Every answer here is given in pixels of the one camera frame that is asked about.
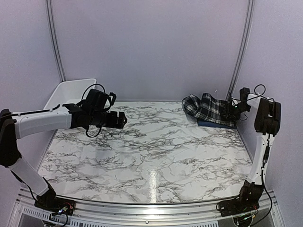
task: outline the white bin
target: white bin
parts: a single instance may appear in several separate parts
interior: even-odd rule
[[[60,83],[46,103],[44,109],[54,108],[58,104],[78,103],[86,88],[92,84],[96,84],[96,82],[96,79],[79,79]]]

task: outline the marble surface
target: marble surface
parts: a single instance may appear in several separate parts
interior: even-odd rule
[[[251,168],[236,130],[197,126],[181,103],[118,102],[124,129],[59,130],[39,173],[60,195],[175,203],[237,195]]]

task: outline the black and white plaid fabric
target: black and white plaid fabric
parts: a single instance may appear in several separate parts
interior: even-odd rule
[[[201,100],[195,95],[187,96],[182,100],[182,103],[185,112],[198,120],[223,124],[230,127],[235,126],[235,122],[231,122],[220,116],[226,101],[217,100],[209,93],[204,93]]]

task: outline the lavender wall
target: lavender wall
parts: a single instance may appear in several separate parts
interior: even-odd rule
[[[247,0],[53,0],[68,80],[96,78],[120,100],[225,98]]]
[[[267,185],[274,189],[287,227],[301,227],[303,204],[303,4],[256,1],[249,45],[235,94],[258,83],[282,104],[281,129],[271,150]],[[254,155],[255,112],[239,125]]]
[[[1,1],[0,7],[0,110],[43,108],[59,83],[42,0]],[[18,141],[19,150],[37,167],[51,133]],[[19,190],[10,171],[0,166],[0,225],[8,224]]]

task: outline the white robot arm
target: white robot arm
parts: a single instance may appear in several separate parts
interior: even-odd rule
[[[248,88],[240,90],[239,101],[238,103],[229,101],[226,104],[224,116],[239,119],[242,112],[250,111],[251,107],[256,108],[257,115],[254,126],[259,135],[257,136],[252,168],[240,190],[240,194],[234,199],[221,201],[217,205],[222,217],[238,215],[259,208],[258,201],[265,189],[264,181],[270,149],[280,129],[280,103],[275,102],[272,98],[265,98],[260,94],[252,94]],[[243,222],[237,226],[247,227],[250,223],[251,217],[243,219]]]
[[[51,185],[40,176],[22,157],[17,148],[17,139],[27,135],[56,129],[83,127],[88,131],[90,125],[98,128],[122,129],[127,123],[124,112],[110,112],[116,95],[107,95],[91,89],[86,99],[78,104],[64,104],[50,110],[24,113],[11,113],[8,109],[0,113],[0,165],[8,168],[13,175],[37,194],[35,206],[58,211],[71,200],[56,197]]]

